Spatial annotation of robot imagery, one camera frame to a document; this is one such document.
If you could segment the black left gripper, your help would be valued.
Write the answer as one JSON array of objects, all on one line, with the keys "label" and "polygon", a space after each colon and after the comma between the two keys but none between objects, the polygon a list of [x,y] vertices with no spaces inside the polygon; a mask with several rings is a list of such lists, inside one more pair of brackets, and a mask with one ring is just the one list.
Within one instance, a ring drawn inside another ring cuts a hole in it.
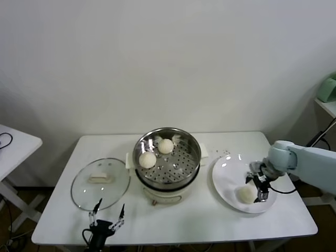
[{"label": "black left gripper", "polygon": [[102,198],[94,206],[93,210],[89,212],[90,231],[92,233],[90,249],[103,249],[107,238],[112,236],[113,232],[116,232],[124,224],[125,204],[123,204],[119,218],[116,222],[97,221],[96,214],[99,210],[101,202]]}]

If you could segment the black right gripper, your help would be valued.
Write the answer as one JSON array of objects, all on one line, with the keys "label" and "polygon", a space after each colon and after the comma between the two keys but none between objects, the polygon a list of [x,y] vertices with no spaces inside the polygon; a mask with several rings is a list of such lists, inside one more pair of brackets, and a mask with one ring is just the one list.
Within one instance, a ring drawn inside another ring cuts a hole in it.
[{"label": "black right gripper", "polygon": [[254,203],[265,202],[268,199],[269,183],[275,180],[275,169],[267,164],[254,164],[253,170],[253,173],[247,172],[245,183],[254,181],[257,187]]}]

